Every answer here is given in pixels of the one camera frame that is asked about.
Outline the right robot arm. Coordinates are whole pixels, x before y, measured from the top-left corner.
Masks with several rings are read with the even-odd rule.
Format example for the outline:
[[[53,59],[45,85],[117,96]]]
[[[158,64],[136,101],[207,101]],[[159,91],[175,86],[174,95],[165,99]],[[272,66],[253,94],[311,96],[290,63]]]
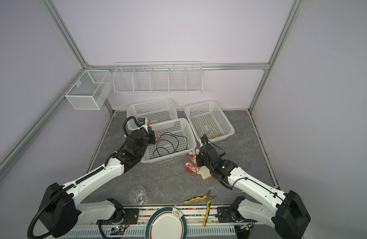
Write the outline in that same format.
[[[206,167],[210,175],[222,186],[237,188],[255,199],[238,197],[230,206],[230,221],[252,220],[275,229],[283,239],[301,239],[311,221],[311,216],[300,195],[290,190],[284,192],[249,175],[236,163],[222,159],[206,134],[201,139],[196,163]]]

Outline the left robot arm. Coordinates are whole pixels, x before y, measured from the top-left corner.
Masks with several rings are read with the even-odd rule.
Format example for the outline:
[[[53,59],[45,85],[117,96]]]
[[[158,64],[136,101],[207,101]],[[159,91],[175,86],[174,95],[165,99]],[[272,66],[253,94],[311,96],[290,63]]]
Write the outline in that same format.
[[[126,121],[129,120],[133,120],[138,129],[128,132],[127,123],[123,123],[125,141],[104,164],[76,180],[63,185],[54,183],[46,189],[39,209],[29,224],[29,239],[37,238],[34,235],[37,221],[41,221],[48,230],[39,236],[41,239],[48,236],[59,238],[75,226],[93,221],[99,226],[103,222],[114,225],[123,223],[126,213],[116,199],[87,204],[82,201],[106,182],[128,172],[141,161],[148,145],[156,143],[155,132],[147,118],[130,116]]]

